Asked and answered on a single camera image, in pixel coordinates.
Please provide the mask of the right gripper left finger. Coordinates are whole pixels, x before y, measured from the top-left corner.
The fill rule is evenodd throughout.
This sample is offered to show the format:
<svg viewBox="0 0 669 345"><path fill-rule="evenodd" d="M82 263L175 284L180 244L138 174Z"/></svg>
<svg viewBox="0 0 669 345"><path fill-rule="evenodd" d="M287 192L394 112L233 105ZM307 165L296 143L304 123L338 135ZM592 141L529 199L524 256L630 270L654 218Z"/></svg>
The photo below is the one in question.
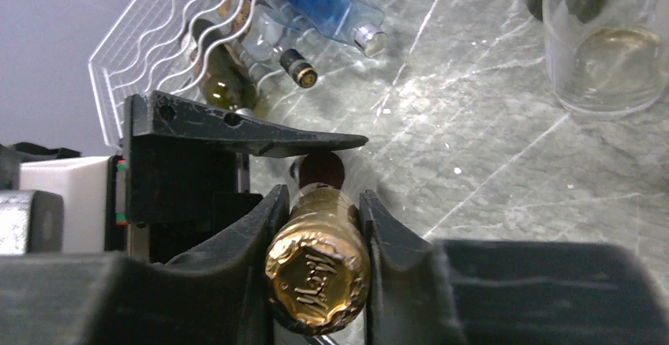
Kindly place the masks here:
<svg viewBox="0 0 669 345"><path fill-rule="evenodd" d="M246 216L166 264L119 252L1 259L4 344L271 344L263 260L287 221L275 186Z"/></svg>

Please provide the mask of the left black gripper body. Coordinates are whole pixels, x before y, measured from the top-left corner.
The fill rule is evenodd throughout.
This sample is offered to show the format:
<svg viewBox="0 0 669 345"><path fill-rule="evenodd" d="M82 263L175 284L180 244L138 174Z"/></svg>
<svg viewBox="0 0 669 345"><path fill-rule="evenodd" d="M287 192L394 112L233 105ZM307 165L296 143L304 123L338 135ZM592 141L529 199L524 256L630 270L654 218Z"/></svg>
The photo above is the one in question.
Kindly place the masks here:
<svg viewBox="0 0 669 345"><path fill-rule="evenodd" d="M107 164L104 249L148 230L148 257L166 263L250 213L263 195L239 184L239 156L199 141L135 136Z"/></svg>

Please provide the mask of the clear bottle white label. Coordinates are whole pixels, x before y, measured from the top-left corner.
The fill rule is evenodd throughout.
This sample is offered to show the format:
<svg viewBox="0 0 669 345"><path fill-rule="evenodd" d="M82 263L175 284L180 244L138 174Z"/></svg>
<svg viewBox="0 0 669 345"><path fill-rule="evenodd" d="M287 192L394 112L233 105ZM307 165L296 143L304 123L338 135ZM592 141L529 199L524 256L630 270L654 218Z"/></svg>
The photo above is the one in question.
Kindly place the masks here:
<svg viewBox="0 0 669 345"><path fill-rule="evenodd" d="M548 79L558 102L620 118L668 90L668 0L543 0Z"/></svg>

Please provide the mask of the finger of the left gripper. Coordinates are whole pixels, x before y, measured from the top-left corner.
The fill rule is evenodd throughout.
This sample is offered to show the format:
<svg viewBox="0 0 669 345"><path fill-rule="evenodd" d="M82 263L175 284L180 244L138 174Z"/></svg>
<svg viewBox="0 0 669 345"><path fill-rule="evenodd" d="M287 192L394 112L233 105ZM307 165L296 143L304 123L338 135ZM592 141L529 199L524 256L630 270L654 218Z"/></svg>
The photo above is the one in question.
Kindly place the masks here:
<svg viewBox="0 0 669 345"><path fill-rule="evenodd" d="M222 108L153 91L124 101L124 151L157 155L214 151L267 158L359 148L360 134L295 129Z"/></svg>

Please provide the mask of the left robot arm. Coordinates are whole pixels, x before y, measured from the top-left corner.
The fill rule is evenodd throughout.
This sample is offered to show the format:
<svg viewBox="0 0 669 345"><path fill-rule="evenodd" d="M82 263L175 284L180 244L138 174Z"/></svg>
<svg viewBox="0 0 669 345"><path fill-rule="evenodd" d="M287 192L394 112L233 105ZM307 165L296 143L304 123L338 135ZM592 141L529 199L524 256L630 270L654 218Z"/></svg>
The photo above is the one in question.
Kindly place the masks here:
<svg viewBox="0 0 669 345"><path fill-rule="evenodd" d="M241 187L239 156L359 148L358 134L294 129L154 91L124 102L121 155L1 149L1 270L116 264L162 276L338 276L369 265L355 204L312 182Z"/></svg>

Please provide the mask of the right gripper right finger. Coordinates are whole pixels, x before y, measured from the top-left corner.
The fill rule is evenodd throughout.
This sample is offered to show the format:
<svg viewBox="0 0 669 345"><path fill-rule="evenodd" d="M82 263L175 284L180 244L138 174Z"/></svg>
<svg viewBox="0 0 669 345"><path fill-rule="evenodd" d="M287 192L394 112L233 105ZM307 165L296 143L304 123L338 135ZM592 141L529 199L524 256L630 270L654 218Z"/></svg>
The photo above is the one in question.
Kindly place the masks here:
<svg viewBox="0 0 669 345"><path fill-rule="evenodd" d="M592 242L424 240L360 195L372 262L367 344L665 344L641 262Z"/></svg>

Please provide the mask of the gold foil wine bottle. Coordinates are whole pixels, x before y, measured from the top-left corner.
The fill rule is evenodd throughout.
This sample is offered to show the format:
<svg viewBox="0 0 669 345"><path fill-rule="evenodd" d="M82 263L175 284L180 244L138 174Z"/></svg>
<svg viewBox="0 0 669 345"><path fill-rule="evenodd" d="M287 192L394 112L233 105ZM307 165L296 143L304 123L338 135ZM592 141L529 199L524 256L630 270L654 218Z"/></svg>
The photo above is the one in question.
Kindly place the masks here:
<svg viewBox="0 0 669 345"><path fill-rule="evenodd" d="M303 336L338 332L367 302L371 261L359 210L342 191L346 172L334 152L301 157L299 187L287 223L264 261L267 299L281 326Z"/></svg>

